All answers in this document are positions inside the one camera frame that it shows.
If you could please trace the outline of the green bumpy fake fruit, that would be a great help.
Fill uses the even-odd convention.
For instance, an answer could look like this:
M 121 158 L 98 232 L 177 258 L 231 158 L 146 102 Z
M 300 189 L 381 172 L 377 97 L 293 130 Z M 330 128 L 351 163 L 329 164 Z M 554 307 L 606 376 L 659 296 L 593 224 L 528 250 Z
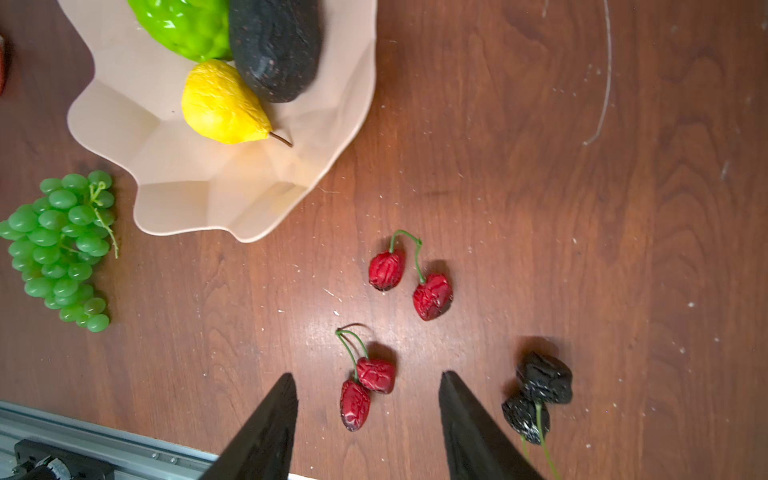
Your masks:
M 128 0 L 153 40 L 191 61 L 230 61 L 228 0 Z

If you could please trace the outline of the yellow fake pear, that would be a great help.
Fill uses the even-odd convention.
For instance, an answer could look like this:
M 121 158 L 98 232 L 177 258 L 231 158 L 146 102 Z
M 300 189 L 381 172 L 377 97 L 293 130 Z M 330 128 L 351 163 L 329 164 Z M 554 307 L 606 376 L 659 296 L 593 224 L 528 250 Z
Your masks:
M 225 145 L 273 138 L 293 144 L 274 132 L 255 93 L 238 71 L 216 59 L 197 64 L 188 74 L 182 92 L 185 122 L 201 136 Z

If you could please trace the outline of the black cherry pair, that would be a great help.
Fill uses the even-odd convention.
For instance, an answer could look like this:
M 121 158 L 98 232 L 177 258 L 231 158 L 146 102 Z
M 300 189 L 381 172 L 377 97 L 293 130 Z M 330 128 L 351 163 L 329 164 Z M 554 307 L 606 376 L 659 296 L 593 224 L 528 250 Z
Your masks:
M 516 389 L 501 405 L 504 419 L 520 437 L 524 452 L 528 445 L 542 448 L 552 475 L 560 479 L 546 442 L 551 430 L 548 406 L 572 401 L 572 371 L 556 357 L 530 351 L 518 364 L 516 378 Z

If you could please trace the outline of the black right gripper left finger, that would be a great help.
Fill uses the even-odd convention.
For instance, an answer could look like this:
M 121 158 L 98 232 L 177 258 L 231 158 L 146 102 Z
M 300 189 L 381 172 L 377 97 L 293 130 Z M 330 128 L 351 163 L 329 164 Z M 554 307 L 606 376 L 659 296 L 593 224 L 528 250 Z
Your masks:
M 287 479 L 298 406 L 294 377 L 284 373 L 200 479 Z

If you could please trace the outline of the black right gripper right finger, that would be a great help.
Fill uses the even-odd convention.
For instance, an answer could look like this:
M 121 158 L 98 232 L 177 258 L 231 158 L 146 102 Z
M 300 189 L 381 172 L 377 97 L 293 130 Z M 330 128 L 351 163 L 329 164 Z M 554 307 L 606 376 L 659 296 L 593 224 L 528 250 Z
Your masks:
M 452 479 L 542 479 L 456 372 L 442 373 L 438 399 Z

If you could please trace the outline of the dark fake avocado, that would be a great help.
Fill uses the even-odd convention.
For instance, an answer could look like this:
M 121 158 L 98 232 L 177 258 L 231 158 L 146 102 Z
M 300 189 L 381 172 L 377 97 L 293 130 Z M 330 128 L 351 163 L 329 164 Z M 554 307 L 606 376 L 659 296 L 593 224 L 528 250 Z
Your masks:
M 246 85 L 269 103 L 288 103 L 315 79 L 322 47 L 320 3 L 229 3 L 229 44 Z

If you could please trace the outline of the green grape bunch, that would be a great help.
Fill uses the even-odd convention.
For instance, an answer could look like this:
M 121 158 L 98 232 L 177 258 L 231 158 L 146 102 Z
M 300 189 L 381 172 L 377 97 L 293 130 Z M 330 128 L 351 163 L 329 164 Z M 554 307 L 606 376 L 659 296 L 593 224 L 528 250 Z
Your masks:
M 119 256 L 112 185 L 102 170 L 44 179 L 42 196 L 1 222 L 1 238 L 10 242 L 12 267 L 21 274 L 25 293 L 41 299 L 60 320 L 93 333 L 111 324 L 92 277 L 108 254 Z

